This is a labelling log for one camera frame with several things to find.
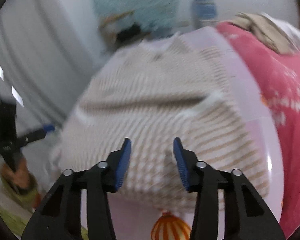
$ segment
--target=red blanket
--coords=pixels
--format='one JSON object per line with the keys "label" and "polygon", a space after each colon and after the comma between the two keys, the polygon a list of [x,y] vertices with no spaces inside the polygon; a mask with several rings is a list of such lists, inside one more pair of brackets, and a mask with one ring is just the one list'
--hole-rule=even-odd
{"label": "red blanket", "polygon": [[300,225],[300,53],[279,55],[226,22],[217,29],[245,61],[271,109],[284,166],[280,225],[288,238]]}

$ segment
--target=green cloth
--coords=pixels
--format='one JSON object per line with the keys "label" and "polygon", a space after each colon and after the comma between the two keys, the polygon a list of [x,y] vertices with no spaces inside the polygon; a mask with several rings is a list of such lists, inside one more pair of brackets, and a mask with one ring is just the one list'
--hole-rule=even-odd
{"label": "green cloth", "polygon": [[30,174],[30,181],[31,181],[31,187],[29,189],[29,192],[25,195],[19,195],[17,194],[9,185],[9,183],[6,181],[6,179],[0,174],[0,179],[2,182],[3,188],[6,190],[8,196],[16,203],[18,203],[20,206],[22,206],[24,209],[31,212],[32,204],[35,201],[36,196],[38,195],[38,185],[37,181],[34,178],[32,174]]}
{"label": "green cloth", "polygon": [[[4,208],[0,207],[0,216],[2,220],[6,223],[8,228],[16,235],[21,236],[23,230],[25,229],[28,221],[23,220],[22,218],[11,214],[9,211],[5,210]],[[83,240],[88,239],[88,231],[84,227],[81,227],[81,234]]]}

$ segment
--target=beige cloth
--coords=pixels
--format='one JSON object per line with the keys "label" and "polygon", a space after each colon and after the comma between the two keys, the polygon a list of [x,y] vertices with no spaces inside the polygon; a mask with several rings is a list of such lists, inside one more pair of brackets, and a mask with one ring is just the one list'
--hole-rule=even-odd
{"label": "beige cloth", "polygon": [[194,209],[173,156],[173,139],[216,169],[242,169],[262,196],[268,193],[263,159],[235,110],[217,48],[190,49],[176,38],[165,52],[138,46],[123,65],[96,76],[61,134],[61,170],[89,169],[132,141],[119,195],[171,211]]}
{"label": "beige cloth", "polygon": [[239,13],[229,22],[252,32],[259,41],[278,54],[294,53],[294,46],[286,33],[263,15]]}

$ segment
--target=window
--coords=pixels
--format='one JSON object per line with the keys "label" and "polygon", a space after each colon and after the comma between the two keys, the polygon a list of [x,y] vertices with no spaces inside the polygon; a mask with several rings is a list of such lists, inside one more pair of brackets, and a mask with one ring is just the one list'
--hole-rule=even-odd
{"label": "window", "polygon": [[22,97],[19,95],[19,93],[16,91],[16,89],[11,86],[12,89],[12,95],[17,100],[17,102],[23,107],[23,100]]}
{"label": "window", "polygon": [[3,69],[1,68],[1,66],[0,66],[0,77],[1,77],[2,80],[4,80],[3,79]]}

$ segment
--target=blue gripper pad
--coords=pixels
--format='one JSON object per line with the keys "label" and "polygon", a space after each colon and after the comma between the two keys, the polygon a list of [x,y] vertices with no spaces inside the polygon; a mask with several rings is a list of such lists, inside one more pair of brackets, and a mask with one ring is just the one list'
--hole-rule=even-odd
{"label": "blue gripper pad", "polygon": [[54,126],[52,124],[44,125],[43,130],[48,133],[48,132],[54,132]]}
{"label": "blue gripper pad", "polygon": [[179,176],[186,191],[189,190],[188,169],[183,157],[183,146],[179,138],[173,140],[173,153],[177,161]]}
{"label": "blue gripper pad", "polygon": [[122,153],[121,153],[120,161],[119,161],[119,164],[115,171],[115,177],[116,177],[115,188],[116,188],[116,190],[118,190],[122,186],[124,174],[127,170],[129,160],[130,160],[131,141],[128,138],[125,139],[123,146],[121,148],[121,151],[122,151]]}

